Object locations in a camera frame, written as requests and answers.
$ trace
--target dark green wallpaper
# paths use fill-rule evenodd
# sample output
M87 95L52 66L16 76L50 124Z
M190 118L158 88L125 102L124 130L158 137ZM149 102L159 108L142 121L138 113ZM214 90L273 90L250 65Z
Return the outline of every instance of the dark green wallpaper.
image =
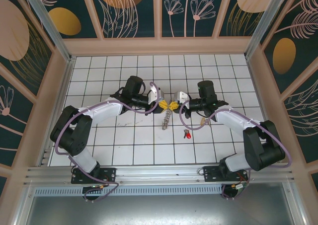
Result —
M93 2L105 38L155 36L154 0L93 0Z
M162 37L211 37L221 1L162 0Z
M0 76L0 163L12 166L33 104Z
M318 56L318 0L294 0L264 52L280 92Z
M3 192L4 186L5 186L5 183L6 183L6 178L0 176L0 198L1 198L1 194Z
M285 100L285 107L307 163L318 159L318 71Z
M52 52L17 0L0 4L0 63L37 95Z

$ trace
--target purple cable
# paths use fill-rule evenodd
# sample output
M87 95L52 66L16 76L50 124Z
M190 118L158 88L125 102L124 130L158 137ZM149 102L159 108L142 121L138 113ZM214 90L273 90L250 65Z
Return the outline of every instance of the purple cable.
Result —
M183 121L182 119L182 110L183 110L183 107L186 103L189 103L189 100L185 101L181 107L180 107L180 111L179 111L179 116L180 116L180 120L182 122L182 124L189 130L192 130L192 131L196 131L196 130L199 130L201 129L202 127L204 127L205 125L207 125L209 123L209 121L211 120L212 117L214 117L217 113L219 112L233 112L241 117L243 117L244 119L250 121L253 125L257 126L258 128L260 128L263 132L265 132L267 135L269 135L282 149L283 151L285 152L285 154L287 155L288 157L288 163L287 165L270 165L270 167L272 168L287 168L289 167L291 164L292 164L292 157L291 155L289 154L288 150L286 149L286 147L273 135L271 134L268 130L266 130L265 128L263 128L261 125L257 124L256 122L254 122L252 119L248 118L247 116L239 113L239 112L236 112L232 109L219 109L217 111L215 111L214 113L212 113L211 116L209 116L205 121L204 123L200 126L200 127L197 127L197 128L193 128L193 127L189 127L185 124L185 122Z
M58 150L58 145L59 145L59 143L60 143L61 137L62 137L63 133L65 132L65 130L68 128L68 126L71 124L71 122L72 122L73 120L75 120L75 118L77 118L77 117L80 116L81 114L83 114L83 113L85 113L85 112L87 112L87 111L89 111L89 110L93 110L94 108L99 107L99 106L101 106L101 105L105 105L105 104L109 104L109 103L117 103L117 104L123 105L124 107L127 107L129 110L131 110L131 111L133 111L133 112L136 112L136 113L140 113L140 114L148 114L148 113L151 113L151 112L154 111L155 108L158 106L158 103L159 103L159 97L158 97L159 89L158 89L157 85L154 84L153 82L150 82L150 86L154 86L154 87L156 88L156 92L157 92L157 100L156 100L156 103L155 103L155 105L153 106L152 109L150 109L150 110L148 110L148 111L146 111L146 112L141 112L141 111L137 111L137 110L131 108L131 107L128 106L127 104L125 104L125 103L123 103L123 102L120 102L120 101L116 101L116 100L103 101L103 102L101 102L101 103L99 103L99 104L96 104L96 105L94 105L94 106L91 106L91 107L89 107L89 108L87 108L87 109L85 109L85 110L83 110L83 111L81 111L81 112L75 114L75 115L64 125L64 127L62 128L62 130L61 130L61 132L60 132L58 138L56 139L56 142L55 142L55 153L56 153L56 154L59 154L59 155L67 155L67 157L70 159L70 161L71 161L77 168L79 168L80 171L81 171L83 174L85 174L88 178L93 179L93 180L95 180L95 181L97 181L97 182L100 182L100 183L102 183L102 184L115 184L115 185L116 185L116 186L115 186L112 190L110 190L107 194L105 194L105 195L103 195L103 196L98 197L97 199L95 199L95 200L94 200L95 202L97 202L97 201L99 201L99 200L102 200L103 198L107 197L110 193L112 193L112 192L119 186L119 184L118 184L117 182L103 181L103 180L94 178L93 176L91 176L91 175L89 175L87 172L85 172L85 171L73 160L73 158L69 155L69 153L59 152L59 150ZM88 190L88 191L84 194L85 199L87 200L87 198L86 198L87 193L89 193L89 192L91 192L91 191L95 191L95 190L101 190L101 189L100 189L100 188L94 188L94 189Z

